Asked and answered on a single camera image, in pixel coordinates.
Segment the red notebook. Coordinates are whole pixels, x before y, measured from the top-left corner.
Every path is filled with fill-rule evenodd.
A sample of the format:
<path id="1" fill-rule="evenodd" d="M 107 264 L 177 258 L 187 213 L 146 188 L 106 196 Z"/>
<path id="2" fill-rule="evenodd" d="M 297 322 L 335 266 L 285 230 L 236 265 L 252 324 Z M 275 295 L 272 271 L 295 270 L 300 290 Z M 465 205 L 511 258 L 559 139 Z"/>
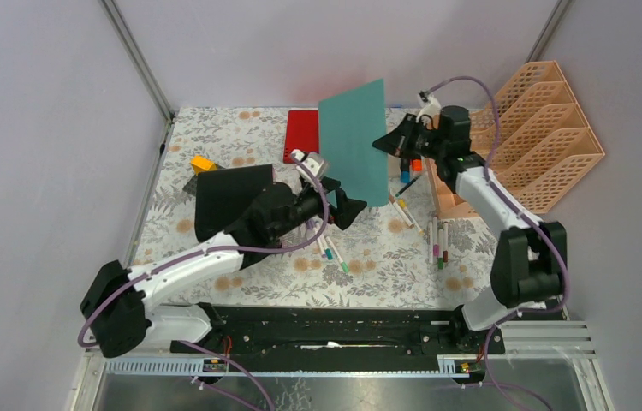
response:
<path id="1" fill-rule="evenodd" d="M 288 112 L 282 161 L 293 163 L 290 154 L 294 149 L 318 152 L 319 131 L 317 110 L 290 110 Z"/>

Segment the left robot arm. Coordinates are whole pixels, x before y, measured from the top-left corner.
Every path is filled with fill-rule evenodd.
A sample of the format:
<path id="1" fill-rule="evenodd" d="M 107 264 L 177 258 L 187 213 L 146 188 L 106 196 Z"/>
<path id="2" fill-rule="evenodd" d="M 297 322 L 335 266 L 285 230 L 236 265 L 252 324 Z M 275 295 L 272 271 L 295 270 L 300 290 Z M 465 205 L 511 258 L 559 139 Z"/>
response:
<path id="1" fill-rule="evenodd" d="M 223 343 L 222 326 L 198 304 L 166 304 L 172 295 L 208 278 L 257 264 L 270 254 L 291 252 L 281 238 L 319 217 L 347 229 L 366 208 L 346 196 L 337 180 L 304 182 L 299 194 L 285 183 L 260 190 L 231 224 L 182 253 L 155 263 L 101 267 L 80 304 L 85 323 L 77 342 L 104 357 L 122 356 L 146 343 L 194 343 L 211 352 Z"/>

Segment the peach file organizer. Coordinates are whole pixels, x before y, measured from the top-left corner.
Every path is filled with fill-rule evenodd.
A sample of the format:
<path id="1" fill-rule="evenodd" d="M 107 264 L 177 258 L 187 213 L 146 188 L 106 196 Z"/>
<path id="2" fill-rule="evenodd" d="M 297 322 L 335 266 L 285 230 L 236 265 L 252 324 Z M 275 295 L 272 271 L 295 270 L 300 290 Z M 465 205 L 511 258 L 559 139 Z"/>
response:
<path id="1" fill-rule="evenodd" d="M 472 149 L 527 210 L 545 214 L 605 155 L 559 64 L 526 63 L 496 94 L 501 139 L 494 146 L 491 107 L 471 113 Z"/>

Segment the teal folder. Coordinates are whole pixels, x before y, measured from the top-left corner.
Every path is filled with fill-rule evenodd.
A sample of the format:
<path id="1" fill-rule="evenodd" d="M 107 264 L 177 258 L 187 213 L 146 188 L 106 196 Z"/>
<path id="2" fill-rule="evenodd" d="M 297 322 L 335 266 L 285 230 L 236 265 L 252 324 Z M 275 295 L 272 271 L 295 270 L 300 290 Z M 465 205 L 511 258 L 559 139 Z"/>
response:
<path id="1" fill-rule="evenodd" d="M 318 102 L 319 153 L 326 175 L 341 182 L 347 196 L 369 207 L 388 202 L 388 155 L 372 146 L 387 134 L 383 80 Z"/>

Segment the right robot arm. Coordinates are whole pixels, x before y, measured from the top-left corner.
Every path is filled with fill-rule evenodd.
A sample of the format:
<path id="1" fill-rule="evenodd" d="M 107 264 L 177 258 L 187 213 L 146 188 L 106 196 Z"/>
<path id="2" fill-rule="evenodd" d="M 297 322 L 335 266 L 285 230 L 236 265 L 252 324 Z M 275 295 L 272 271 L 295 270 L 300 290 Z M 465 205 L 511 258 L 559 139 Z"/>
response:
<path id="1" fill-rule="evenodd" d="M 399 159 L 430 159 L 437 177 L 465 200 L 496 236 L 490 286 L 456 309 L 456 324 L 449 329 L 453 348 L 469 353 L 482 343 L 482 330 L 532 303 L 564 295 L 564 227 L 544 222 L 503 189 L 486 161 L 472 149 L 467 109 L 445 106 L 436 122 L 427 113 L 407 114 L 372 145 Z"/>

